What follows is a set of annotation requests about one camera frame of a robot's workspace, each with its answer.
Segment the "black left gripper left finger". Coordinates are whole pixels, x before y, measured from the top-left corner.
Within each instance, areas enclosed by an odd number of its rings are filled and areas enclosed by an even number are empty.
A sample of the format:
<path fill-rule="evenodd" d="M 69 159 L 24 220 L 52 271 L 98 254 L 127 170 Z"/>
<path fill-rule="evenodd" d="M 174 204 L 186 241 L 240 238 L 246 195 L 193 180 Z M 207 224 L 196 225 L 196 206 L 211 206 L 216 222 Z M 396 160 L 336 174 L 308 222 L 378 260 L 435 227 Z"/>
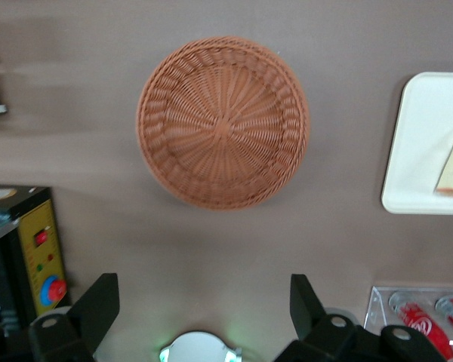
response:
<path fill-rule="evenodd" d="M 94 353 L 118 317 L 119 278 L 102 274 L 65 312 L 56 310 L 29 327 L 35 361 L 93 361 Z"/>

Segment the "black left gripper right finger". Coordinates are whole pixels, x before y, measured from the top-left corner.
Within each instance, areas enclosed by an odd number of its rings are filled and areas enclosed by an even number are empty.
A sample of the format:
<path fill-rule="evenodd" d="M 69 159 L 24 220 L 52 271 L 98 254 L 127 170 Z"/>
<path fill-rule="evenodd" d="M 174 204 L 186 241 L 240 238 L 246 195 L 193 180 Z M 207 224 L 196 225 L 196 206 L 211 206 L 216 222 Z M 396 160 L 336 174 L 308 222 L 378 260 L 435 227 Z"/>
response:
<path fill-rule="evenodd" d="M 327 313 L 306 275 L 291 276 L 289 308 L 297 339 L 276 362 L 351 360 L 357 326 L 342 314 Z"/>

